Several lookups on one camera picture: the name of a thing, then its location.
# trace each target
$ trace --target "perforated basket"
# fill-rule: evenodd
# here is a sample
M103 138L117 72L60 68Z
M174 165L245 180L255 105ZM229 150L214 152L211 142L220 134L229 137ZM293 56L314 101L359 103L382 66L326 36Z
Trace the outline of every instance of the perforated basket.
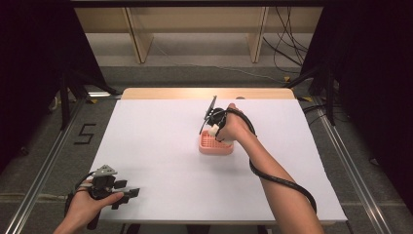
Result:
M215 140L207 130L203 130L200 135L200 152L211 155L228 155L234 151L234 144L225 144Z

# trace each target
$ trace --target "person's left hand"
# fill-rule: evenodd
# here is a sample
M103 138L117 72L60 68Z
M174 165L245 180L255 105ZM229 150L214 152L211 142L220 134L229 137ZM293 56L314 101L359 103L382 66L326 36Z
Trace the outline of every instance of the person's left hand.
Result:
M79 188L70 204L69 210L63 222L56 229L57 233L78 233L106 206L112 205L124 196L123 192L113 193L110 196L95 200L88 190Z

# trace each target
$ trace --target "hand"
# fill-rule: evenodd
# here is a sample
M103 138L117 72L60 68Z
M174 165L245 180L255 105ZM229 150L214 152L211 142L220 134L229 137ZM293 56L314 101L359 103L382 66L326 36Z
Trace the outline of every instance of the hand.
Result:
M80 188L73 197L69 211L55 234L81 232L101 209L119 201L123 196L123 192L117 192L104 199L95 200L85 188Z
M230 103L228 108L236 109L240 112L237 106L234 103ZM238 115L233 113L227 113L227 120L224 128L222 128L218 136L216 136L217 140L240 140L244 138L244 136L253 135L253 133L249 130L248 125L246 122Z

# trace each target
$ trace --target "floor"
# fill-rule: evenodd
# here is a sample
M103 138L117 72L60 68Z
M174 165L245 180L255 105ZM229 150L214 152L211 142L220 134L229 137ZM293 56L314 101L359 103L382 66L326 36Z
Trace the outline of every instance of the floor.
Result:
M302 45L308 47L311 34L297 34L295 37ZM240 82L242 87L271 86L280 87L285 79L297 76L300 67L289 59L276 54L266 43L262 45L258 63L252 63L248 47L242 34L156 34L149 57L144 64L137 64L128 34L88 34L96 59L101 66L107 83L119 90L125 87L156 87L158 85L179 87L190 79L197 79L199 86L213 86L219 82L227 82L233 86ZM277 34L265 35L273 46L279 42ZM279 50L298 60L291 47L280 43ZM173 73L181 75L182 80L176 82ZM296 88L294 94L300 98L308 98L307 88L311 80L305 81ZM321 97L311 101L300 101L303 108L314 105ZM79 177L87 172L98 150L99 141L104 135L116 99L99 99L96 104L84 103L79 107L67 136L59 130L59 108L46 116L39 130L32 137L27 148L29 154L16 158L0 176L0 231L7 230L14 213L18 210L24 194L31 190L35 177L55 147L55 140L63 138L64 145L57 152L57 158L51 163L52 169L41 187L38 198L33 204L21 233L50 233L62 219L64 196ZM79 103L73 100L72 109ZM328 122L322 110L314 110L306 116L314 135L319 156L331 181L337 197L345 211L349 222L335 223L325 226L326 233L413 233L413 216L398 197L380 166L372 164L373 157L357 134L346 113L336 102L334 117L336 126L332 128L344 142L348 154L357 166L361 182L368 188L374 204L378 206L388 229L378 231L374 217L366 209L360 198L355 183L346 171L342 157L333 144ZM79 133L85 123L94 123L101 128L94 128L94 143L79 145ZM119 233L121 223L100 222L94 233ZM184 225L142 225L139 233L186 233ZM280 233L277 226L270 230ZM255 226L216 225L209 233L257 233Z

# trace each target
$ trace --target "white table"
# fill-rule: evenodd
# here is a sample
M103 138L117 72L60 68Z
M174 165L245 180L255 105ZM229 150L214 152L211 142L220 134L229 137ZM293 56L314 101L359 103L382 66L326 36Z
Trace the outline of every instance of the white table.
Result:
M227 156L199 152L198 133L211 100L212 96L118 100L91 170L107 164L119 172L117 179L127 179L128 188L139 187L140 193L117 211L104 209L100 218L138 223L275 223L240 145L235 143L234 152ZM347 220L298 101L218 96L215 107L230 102L248 116L269 152L313 194L319 219Z

